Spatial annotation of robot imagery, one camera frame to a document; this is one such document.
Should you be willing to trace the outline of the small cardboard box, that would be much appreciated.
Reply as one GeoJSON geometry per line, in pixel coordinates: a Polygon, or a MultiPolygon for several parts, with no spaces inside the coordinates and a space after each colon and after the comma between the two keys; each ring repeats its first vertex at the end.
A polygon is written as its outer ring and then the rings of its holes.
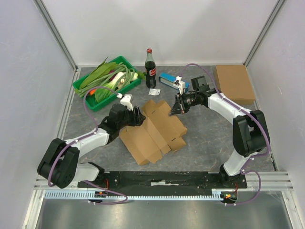
{"type": "Polygon", "coordinates": [[[170,151],[186,146],[183,136],[187,128],[177,116],[169,116],[170,110],[165,100],[149,100],[142,107],[143,124],[120,131],[120,139],[138,165],[155,164],[170,151]]]}

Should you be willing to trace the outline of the large cardboard box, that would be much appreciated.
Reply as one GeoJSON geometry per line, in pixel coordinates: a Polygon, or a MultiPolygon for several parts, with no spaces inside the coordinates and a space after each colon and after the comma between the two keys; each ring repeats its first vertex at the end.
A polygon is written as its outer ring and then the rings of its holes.
{"type": "Polygon", "coordinates": [[[255,100],[250,79],[244,65],[217,65],[214,70],[217,88],[239,105],[251,105],[255,100]]]}

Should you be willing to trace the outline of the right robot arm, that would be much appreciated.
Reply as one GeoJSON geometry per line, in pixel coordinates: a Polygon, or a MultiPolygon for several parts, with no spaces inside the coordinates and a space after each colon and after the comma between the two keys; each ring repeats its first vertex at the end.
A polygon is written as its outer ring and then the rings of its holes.
{"type": "Polygon", "coordinates": [[[191,80],[193,90],[188,91],[185,82],[177,76],[173,86],[179,89],[175,103],[169,112],[170,116],[182,115],[196,105],[209,108],[233,126],[233,146],[229,159],[220,167],[218,182],[228,188],[235,183],[235,176],[244,173],[244,165],[248,160],[264,148],[270,147],[270,137],[264,117],[260,110],[251,111],[228,99],[218,89],[211,89],[205,77],[200,76],[191,80]]]}

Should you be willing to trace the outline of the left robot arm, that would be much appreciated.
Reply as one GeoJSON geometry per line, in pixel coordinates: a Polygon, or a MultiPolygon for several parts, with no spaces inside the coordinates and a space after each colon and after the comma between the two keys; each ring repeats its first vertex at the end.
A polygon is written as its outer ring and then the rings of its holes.
{"type": "Polygon", "coordinates": [[[137,106],[129,110],[122,104],[113,105],[109,115],[92,131],[73,139],[53,139],[38,165],[38,174],[47,179],[50,187],[66,188],[74,181],[101,187],[105,181],[103,168],[92,162],[79,163],[79,158],[111,143],[124,127],[141,126],[145,119],[137,106]]]}

